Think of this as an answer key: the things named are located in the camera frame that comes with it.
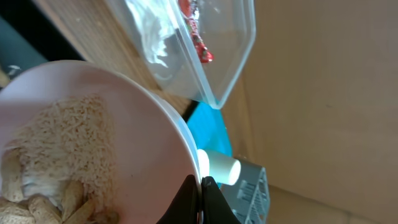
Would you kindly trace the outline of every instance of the red candy wrapper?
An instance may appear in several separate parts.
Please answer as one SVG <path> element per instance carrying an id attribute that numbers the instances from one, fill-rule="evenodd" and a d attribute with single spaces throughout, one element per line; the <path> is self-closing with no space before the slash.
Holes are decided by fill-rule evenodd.
<path id="1" fill-rule="evenodd" d="M 203 39 L 200 37 L 198 28 L 199 8 L 197 0 L 178 0 L 181 12 L 184 16 L 193 45 L 197 50 L 201 63 L 209 63 L 213 60 L 213 54 L 207 49 Z"/>

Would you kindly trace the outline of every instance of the bowl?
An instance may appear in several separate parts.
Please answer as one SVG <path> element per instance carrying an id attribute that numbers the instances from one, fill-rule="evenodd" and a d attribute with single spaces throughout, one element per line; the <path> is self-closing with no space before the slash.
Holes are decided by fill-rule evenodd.
<path id="1" fill-rule="evenodd" d="M 171 106 L 124 75 L 87 62 L 45 63 L 0 92 L 0 156 L 14 131 L 40 110 L 90 93 L 106 100 L 115 122 L 120 224 L 157 222 L 189 174 L 195 175 L 200 191 L 197 149 Z"/>

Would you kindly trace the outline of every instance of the gray plastic crate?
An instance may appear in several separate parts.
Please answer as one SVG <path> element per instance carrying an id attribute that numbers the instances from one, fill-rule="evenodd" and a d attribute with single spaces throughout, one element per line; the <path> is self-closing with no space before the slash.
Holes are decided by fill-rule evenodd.
<path id="1" fill-rule="evenodd" d="M 271 202 L 266 169 L 247 161 L 239 161 L 242 168 L 237 183 L 233 186 L 222 185 L 221 191 L 241 223 L 265 223 Z"/>

